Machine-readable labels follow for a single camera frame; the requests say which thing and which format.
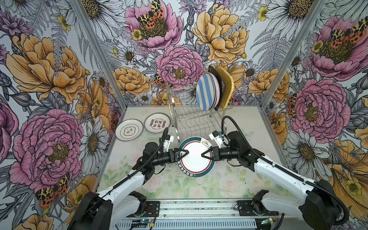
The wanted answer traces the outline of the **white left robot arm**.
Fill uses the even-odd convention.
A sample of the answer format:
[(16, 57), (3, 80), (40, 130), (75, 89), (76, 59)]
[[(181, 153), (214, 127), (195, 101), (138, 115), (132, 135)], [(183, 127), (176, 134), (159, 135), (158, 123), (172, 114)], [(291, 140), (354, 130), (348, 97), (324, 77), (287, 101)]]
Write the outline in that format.
[(87, 193), (77, 208), (70, 230), (108, 230), (123, 218), (145, 211), (146, 197), (136, 190), (155, 173), (155, 167), (177, 163), (189, 154), (184, 149), (169, 149), (162, 142), (149, 142), (132, 171), (115, 185), (99, 192)]

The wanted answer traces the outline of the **white plate orange sunburst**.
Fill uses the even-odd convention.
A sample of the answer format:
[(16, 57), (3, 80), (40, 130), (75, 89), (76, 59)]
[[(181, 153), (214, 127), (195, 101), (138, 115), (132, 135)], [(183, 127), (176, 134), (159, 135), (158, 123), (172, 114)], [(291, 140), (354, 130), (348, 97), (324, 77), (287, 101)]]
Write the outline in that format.
[(213, 81), (214, 81), (214, 88), (215, 88), (215, 96), (214, 96), (214, 101), (213, 101), (213, 105), (212, 108), (214, 109), (216, 107), (216, 105), (218, 104), (218, 99), (219, 99), (219, 83), (217, 81), (217, 78), (214, 74), (211, 74)]

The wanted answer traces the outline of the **blue white striped plate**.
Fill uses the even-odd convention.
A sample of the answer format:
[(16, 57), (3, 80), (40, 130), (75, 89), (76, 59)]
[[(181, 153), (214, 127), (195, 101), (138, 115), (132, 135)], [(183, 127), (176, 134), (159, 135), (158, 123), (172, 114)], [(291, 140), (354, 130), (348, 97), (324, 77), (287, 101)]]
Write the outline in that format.
[(196, 101), (202, 111), (212, 108), (215, 96), (215, 84), (210, 73), (205, 73), (196, 86)]

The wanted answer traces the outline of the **yellow woven square plate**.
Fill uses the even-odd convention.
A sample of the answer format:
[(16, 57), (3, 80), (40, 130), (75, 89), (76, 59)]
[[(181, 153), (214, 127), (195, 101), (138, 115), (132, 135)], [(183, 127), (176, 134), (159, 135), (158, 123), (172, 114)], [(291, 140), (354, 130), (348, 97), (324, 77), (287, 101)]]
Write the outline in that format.
[(225, 109), (227, 108), (232, 93), (234, 91), (234, 80), (233, 77), (223, 67), (218, 67), (216, 71), (220, 75), (224, 83), (223, 98), (221, 99), (219, 108)]

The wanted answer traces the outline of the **pink round plate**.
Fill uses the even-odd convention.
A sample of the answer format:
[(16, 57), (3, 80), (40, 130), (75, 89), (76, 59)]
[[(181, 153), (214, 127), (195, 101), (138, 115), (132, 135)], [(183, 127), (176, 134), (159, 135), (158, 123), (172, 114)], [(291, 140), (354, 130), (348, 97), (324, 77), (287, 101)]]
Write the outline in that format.
[(219, 108), (219, 101), (220, 101), (220, 96), (221, 96), (221, 78), (217, 77), (215, 75), (215, 79), (217, 80), (218, 86), (217, 86), (217, 100), (216, 100), (216, 106), (215, 106), (215, 110), (218, 110)]

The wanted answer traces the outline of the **black floral square plate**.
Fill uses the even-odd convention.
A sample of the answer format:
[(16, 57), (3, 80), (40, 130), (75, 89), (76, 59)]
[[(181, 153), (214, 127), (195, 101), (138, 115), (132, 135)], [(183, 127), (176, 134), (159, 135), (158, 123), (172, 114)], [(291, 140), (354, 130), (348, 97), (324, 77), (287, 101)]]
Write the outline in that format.
[(215, 110), (218, 111), (220, 109), (220, 103), (223, 99), (223, 94), (224, 94), (223, 91), (224, 91), (225, 83), (223, 82), (222, 77), (220, 76), (219, 72), (213, 66), (210, 65), (208, 71), (209, 73), (212, 73), (216, 77), (218, 84), (219, 84), (219, 88), (220, 88), (220, 93), (218, 96), (219, 102), (215, 107)]

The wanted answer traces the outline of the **white plate green rim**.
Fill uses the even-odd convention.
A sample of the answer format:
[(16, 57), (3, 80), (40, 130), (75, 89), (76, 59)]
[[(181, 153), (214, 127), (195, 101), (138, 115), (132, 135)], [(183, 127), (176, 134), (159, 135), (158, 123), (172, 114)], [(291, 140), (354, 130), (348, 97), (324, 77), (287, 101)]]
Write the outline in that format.
[(136, 119), (128, 119), (121, 122), (116, 130), (115, 136), (120, 141), (132, 141), (138, 138), (143, 132), (143, 124)]

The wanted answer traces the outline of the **white plate red characters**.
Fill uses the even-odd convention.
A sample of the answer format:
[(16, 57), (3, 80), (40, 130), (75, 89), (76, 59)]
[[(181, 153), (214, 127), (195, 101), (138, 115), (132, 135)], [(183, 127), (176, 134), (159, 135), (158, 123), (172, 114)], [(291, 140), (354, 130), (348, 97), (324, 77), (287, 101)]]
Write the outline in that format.
[(144, 128), (150, 133), (161, 133), (165, 128), (170, 127), (171, 119), (164, 113), (154, 113), (149, 115), (144, 122)]

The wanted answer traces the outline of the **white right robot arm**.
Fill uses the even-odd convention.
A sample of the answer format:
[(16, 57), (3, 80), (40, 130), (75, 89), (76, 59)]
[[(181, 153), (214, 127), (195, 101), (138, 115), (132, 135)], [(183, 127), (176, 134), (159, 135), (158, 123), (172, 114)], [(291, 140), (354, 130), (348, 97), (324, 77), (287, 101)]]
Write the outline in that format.
[(277, 164), (252, 148), (239, 131), (230, 132), (228, 136), (214, 131), (209, 137), (217, 146), (203, 152), (202, 158), (213, 162), (236, 159), (240, 166), (266, 176), (295, 196), (281, 198), (262, 189), (250, 205), (254, 214), (278, 212), (291, 215), (303, 219), (314, 230), (329, 230), (349, 220), (349, 209), (327, 181), (314, 181)]

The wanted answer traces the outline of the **white plate green red band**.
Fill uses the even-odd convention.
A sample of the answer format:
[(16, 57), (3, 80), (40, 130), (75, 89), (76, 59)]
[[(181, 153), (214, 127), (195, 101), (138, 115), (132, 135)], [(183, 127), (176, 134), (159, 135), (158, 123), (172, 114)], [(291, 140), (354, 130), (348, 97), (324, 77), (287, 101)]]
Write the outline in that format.
[(212, 144), (202, 137), (190, 137), (182, 141), (179, 148), (188, 150), (189, 154), (177, 162), (180, 171), (189, 177), (203, 177), (210, 173), (215, 162), (201, 157), (210, 147)]

